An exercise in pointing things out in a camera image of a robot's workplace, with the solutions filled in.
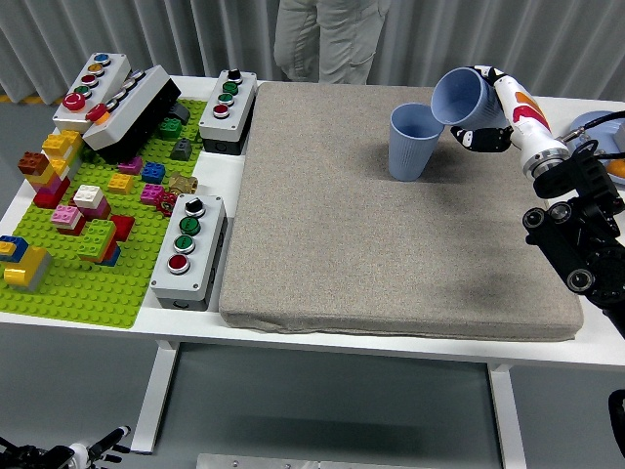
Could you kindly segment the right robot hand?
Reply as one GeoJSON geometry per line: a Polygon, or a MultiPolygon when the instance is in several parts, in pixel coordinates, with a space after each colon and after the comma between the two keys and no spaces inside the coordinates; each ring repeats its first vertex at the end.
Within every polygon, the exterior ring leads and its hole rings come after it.
{"type": "Polygon", "coordinates": [[[460,67],[449,73],[449,125],[465,149],[521,151],[521,168],[537,178],[569,157],[540,106],[516,78],[494,66],[460,67]]]}

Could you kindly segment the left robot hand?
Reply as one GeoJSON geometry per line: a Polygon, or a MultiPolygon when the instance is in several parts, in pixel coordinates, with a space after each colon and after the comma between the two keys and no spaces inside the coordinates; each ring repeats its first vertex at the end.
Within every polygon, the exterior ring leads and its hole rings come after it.
{"type": "Polygon", "coordinates": [[[122,455],[130,452],[119,442],[131,433],[129,426],[117,427],[102,439],[94,442],[77,442],[69,446],[73,456],[67,463],[68,468],[96,468],[99,461],[118,464],[122,461],[122,455]]]}

